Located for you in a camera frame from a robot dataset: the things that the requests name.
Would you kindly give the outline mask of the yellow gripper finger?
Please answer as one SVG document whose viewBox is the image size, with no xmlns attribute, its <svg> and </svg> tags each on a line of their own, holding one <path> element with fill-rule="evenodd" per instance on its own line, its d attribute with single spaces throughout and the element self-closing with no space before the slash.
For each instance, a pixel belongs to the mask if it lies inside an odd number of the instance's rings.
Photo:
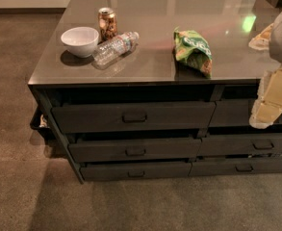
<svg viewBox="0 0 282 231">
<path fill-rule="evenodd" d="M 257 94 L 249 124 L 256 129 L 265 129 L 282 114 L 282 65 L 275 71 L 264 73 Z"/>
<path fill-rule="evenodd" d="M 260 34 L 258 34 L 249 42 L 248 46 L 254 50 L 268 50 L 272 27 L 273 24 L 270 24 L 268 27 L 266 27 Z"/>
</svg>

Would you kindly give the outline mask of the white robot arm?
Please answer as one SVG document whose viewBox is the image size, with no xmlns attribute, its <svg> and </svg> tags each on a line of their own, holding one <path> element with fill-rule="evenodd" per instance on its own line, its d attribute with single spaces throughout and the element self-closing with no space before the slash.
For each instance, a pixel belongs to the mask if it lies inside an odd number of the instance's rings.
<svg viewBox="0 0 282 231">
<path fill-rule="evenodd" d="M 271 126 L 282 114 L 282 12 L 274 22 L 253 38 L 248 46 L 268 50 L 269 56 L 281 63 L 274 71 L 266 71 L 258 88 L 249 124 L 256 129 Z"/>
</svg>

